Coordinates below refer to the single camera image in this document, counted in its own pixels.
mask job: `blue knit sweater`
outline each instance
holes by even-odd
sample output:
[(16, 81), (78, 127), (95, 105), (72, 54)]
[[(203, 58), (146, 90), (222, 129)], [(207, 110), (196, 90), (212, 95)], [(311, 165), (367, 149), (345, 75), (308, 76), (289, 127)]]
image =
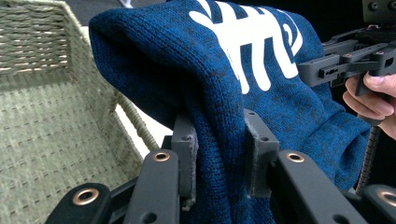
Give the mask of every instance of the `blue knit sweater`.
[(369, 126), (333, 101), (327, 84), (299, 79), (296, 64), (323, 56), (303, 17), (175, 0), (99, 14), (90, 36), (99, 71), (139, 108), (169, 128), (189, 113), (199, 141), (197, 202), (183, 222), (273, 222), (269, 201), (248, 197), (244, 185), (244, 108), (336, 186), (356, 182)]

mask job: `black bracket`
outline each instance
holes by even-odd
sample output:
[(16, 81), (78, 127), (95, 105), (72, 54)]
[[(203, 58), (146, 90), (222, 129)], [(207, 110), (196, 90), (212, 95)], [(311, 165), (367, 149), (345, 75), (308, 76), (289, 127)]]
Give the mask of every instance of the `black bracket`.
[(362, 0), (364, 22), (393, 24), (396, 22), (395, 0)]
[[(94, 183), (70, 190), (46, 223), (179, 223), (180, 192), (191, 196), (195, 188), (195, 173), (186, 171), (193, 171), (198, 146), (187, 117), (177, 120), (175, 138), (165, 137), (163, 147), (179, 144), (182, 153), (150, 152), (139, 177), (112, 191)], [(276, 223), (396, 223), (396, 189), (368, 187), (361, 197), (343, 192), (304, 153), (279, 151), (276, 137), (256, 113), (245, 110), (245, 122), (247, 190), (252, 197), (271, 198)]]
[[(331, 82), (332, 87), (335, 87), (344, 84), (346, 78), (361, 75), (367, 71), (371, 76), (378, 77), (395, 74), (396, 37), (389, 43), (377, 44), (358, 37), (367, 36), (364, 34), (371, 32), (373, 30), (359, 29), (334, 36), (329, 42), (323, 43), (326, 54), (324, 57), (297, 65), (301, 80), (310, 87), (325, 82)], [(364, 87), (358, 87), (358, 95), (367, 93), (361, 88)]]

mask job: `human hand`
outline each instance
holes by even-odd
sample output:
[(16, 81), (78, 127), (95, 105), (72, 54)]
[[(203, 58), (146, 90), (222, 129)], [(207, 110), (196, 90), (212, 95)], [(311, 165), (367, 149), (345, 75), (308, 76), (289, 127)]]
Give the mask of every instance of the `human hand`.
[(396, 139), (396, 74), (386, 77), (364, 76), (364, 84), (372, 91), (389, 95), (387, 102), (374, 92), (355, 96), (357, 77), (346, 81), (346, 92), (343, 95), (346, 104), (360, 115), (369, 119), (382, 119), (378, 125), (387, 135)]

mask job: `woven basket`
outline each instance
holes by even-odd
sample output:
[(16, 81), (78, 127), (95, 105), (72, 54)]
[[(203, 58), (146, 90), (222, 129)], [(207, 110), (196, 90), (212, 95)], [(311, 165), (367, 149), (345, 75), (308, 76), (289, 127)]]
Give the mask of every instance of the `woven basket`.
[(114, 189), (138, 174), (142, 158), (117, 104), (157, 148), (98, 73), (65, 2), (0, 0), (0, 223), (43, 223), (73, 187)]

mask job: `white graphic print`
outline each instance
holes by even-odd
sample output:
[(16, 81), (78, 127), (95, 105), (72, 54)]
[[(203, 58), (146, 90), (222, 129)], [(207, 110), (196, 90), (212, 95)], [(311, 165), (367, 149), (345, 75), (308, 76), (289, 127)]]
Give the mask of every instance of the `white graphic print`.
[[(258, 9), (264, 13), (259, 14), (259, 12), (253, 7), (240, 6), (246, 11), (247, 17), (238, 20), (230, 5), (227, 3), (216, 2), (221, 10), (223, 22), (214, 24), (211, 20), (212, 15), (209, 4), (206, 0), (197, 1), (204, 8), (209, 18), (197, 11), (191, 11), (190, 17), (216, 34), (219, 40), (219, 45), (230, 61), (236, 78), (241, 83), (243, 94), (249, 92), (249, 85), (242, 68), (241, 46), (247, 44), (251, 44), (252, 46), (252, 71), (259, 87), (263, 91), (268, 91), (271, 87), (271, 81), (269, 80), (264, 67), (264, 43), (267, 38), (273, 39), (276, 60), (279, 63), (284, 77), (292, 78), (298, 75), (296, 64), (290, 61), (289, 55), (284, 48), (281, 27), (271, 12), (265, 8), (258, 7)], [(286, 23), (282, 26), (288, 33), (288, 42), (291, 46), (292, 54), (295, 55), (303, 44), (303, 38), (291, 17), (286, 12), (280, 12), (286, 14), (297, 29), (297, 36), (294, 43), (292, 43), (292, 31), (290, 27)]]

